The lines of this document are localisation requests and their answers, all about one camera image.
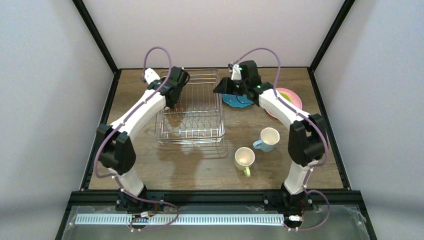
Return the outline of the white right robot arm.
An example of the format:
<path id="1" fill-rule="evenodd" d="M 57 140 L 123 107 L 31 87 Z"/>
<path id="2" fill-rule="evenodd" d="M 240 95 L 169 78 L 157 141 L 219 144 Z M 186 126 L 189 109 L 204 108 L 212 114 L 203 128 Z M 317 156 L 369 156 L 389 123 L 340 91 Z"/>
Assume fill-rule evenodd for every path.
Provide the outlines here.
<path id="1" fill-rule="evenodd" d="M 278 92 L 276 83 L 263 82 L 255 61 L 229 63 L 228 70 L 231 76 L 222 78 L 213 92 L 246 96 L 287 128 L 287 150 L 292 163 L 282 188 L 290 196 L 306 193 L 314 168 L 323 166 L 329 156 L 324 118 L 289 102 Z"/>

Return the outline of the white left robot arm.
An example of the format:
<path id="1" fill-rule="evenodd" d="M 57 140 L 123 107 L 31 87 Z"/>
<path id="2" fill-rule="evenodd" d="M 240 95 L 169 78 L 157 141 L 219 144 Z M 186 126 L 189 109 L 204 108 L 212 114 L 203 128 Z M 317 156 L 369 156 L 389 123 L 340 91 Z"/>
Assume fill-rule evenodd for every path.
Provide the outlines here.
<path id="1" fill-rule="evenodd" d="M 180 100 L 190 75 L 182 67 L 173 66 L 165 77 L 153 69 L 144 73 L 148 86 L 140 99 L 120 118 L 111 124 L 100 124 L 96 130 L 95 160 L 109 170 L 120 190 L 134 199 L 140 199 L 145 185 L 134 168 L 137 159 L 133 140 L 146 123 L 164 108 L 173 108 Z"/>

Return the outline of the metal wire dish rack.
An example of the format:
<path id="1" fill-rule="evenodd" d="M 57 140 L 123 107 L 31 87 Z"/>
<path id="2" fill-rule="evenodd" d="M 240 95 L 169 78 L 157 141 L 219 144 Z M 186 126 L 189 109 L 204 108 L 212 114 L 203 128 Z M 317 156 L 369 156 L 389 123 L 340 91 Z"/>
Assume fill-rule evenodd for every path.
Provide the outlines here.
<path id="1" fill-rule="evenodd" d="M 213 93 L 219 71 L 197 68 L 187 72 L 190 80 L 179 102 L 156 114 L 154 137 L 163 145 L 219 143 L 225 134 L 222 97 Z"/>

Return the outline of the light blue mug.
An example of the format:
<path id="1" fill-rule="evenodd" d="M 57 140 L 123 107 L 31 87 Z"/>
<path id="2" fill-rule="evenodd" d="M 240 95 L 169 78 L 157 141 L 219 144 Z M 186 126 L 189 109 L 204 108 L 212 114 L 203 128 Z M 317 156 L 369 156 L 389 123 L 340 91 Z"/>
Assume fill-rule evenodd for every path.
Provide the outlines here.
<path id="1" fill-rule="evenodd" d="M 266 127 L 260 132 L 259 140 L 255 141 L 252 146 L 254 149 L 261 150 L 265 153 L 271 152 L 276 144 L 280 141 L 279 132 L 272 128 Z"/>

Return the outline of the lime green bowl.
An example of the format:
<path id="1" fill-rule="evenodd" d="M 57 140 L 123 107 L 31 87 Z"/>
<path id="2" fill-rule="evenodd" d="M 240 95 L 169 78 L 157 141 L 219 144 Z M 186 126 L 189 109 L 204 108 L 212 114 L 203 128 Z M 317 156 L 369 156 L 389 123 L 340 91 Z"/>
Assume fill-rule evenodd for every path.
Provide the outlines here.
<path id="1" fill-rule="evenodd" d="M 292 102 L 292 100 L 291 100 L 291 98 L 290 98 L 290 96 L 286 93 L 286 92 L 280 92 L 280 95 L 284 98 L 284 99 L 286 99 L 288 102 Z"/>

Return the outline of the pink round plate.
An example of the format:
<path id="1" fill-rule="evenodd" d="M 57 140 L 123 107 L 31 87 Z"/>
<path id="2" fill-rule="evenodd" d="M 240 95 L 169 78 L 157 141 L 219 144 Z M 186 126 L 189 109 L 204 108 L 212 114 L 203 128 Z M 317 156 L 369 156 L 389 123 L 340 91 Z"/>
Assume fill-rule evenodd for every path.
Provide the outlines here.
<path id="1" fill-rule="evenodd" d="M 280 92 L 287 93 L 291 98 L 291 104 L 295 106 L 296 108 L 298 108 L 299 110 L 303 109 L 302 100 L 294 91 L 288 88 L 282 88 L 282 87 L 277 87 L 276 90 L 278 93 Z M 284 106 L 281 102 L 278 102 L 278 108 L 283 110 L 283 112 L 285 113 L 285 115 L 287 115 L 288 118 L 292 118 L 295 116 L 295 113 L 289 108 L 287 108 L 286 106 Z"/>

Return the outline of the teal polka dot plate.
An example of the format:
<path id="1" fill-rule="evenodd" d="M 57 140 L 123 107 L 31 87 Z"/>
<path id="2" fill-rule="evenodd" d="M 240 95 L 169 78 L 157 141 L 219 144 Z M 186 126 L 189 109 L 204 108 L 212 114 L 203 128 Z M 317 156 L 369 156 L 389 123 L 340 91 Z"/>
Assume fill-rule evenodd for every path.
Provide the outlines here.
<path id="1" fill-rule="evenodd" d="M 247 95 L 221 94 L 222 101 L 233 108 L 246 108 L 253 104 Z"/>

